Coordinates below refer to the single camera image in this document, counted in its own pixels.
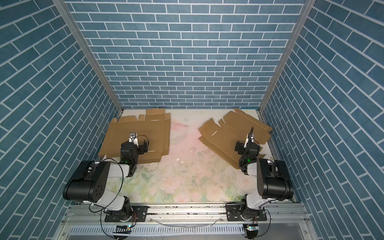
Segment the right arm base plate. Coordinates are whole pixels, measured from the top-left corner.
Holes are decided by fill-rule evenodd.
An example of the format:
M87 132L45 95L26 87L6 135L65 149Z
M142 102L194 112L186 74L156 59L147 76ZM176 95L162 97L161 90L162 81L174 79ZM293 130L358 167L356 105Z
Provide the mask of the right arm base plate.
M263 222L267 220L265 210L252 210L247 207L242 207L240 204L237 203L226 204L225 208L228 222Z

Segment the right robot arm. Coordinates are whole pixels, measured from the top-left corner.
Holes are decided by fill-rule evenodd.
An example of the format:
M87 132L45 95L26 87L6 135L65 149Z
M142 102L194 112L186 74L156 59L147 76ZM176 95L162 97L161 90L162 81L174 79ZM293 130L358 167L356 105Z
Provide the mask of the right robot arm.
M260 145L251 138L235 145L235 151L241 155L240 170L244 175L256 178L257 190L244 195L240 203L240 216L246 221L262 219L260 213L267 204L290 200L294 195L286 163L259 158L260 149Z

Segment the brown cardboard box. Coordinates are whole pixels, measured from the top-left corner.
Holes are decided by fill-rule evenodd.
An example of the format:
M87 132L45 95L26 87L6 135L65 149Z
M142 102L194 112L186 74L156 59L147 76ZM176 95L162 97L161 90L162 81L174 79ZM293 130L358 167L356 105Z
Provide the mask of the brown cardboard box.
M171 114L164 109L149 109L144 115L113 118L108 127L99 157L121 156L121 144L129 140L130 133L137 133L140 144L150 144L148 152L140 155L138 163L158 163L170 152Z

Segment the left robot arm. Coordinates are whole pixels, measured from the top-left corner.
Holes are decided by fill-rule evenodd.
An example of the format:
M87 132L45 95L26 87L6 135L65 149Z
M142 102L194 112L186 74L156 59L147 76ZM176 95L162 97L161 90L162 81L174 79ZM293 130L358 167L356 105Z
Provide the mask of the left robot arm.
M64 187L63 198L68 201L90 202L100 207L94 213L105 214L106 223L144 222L148 207L133 207L126 196L107 189L107 181L120 178L123 182L134 175L139 155L148 151L149 141L136 144L133 138L121 145L121 158L106 158L100 162L82 161Z

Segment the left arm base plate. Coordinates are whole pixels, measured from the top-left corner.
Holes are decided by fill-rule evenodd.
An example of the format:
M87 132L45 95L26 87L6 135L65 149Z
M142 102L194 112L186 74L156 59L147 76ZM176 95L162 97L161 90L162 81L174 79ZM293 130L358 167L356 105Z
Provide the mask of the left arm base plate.
M106 223L144 222L148 213L148 206L131 206L128 211L106 211Z

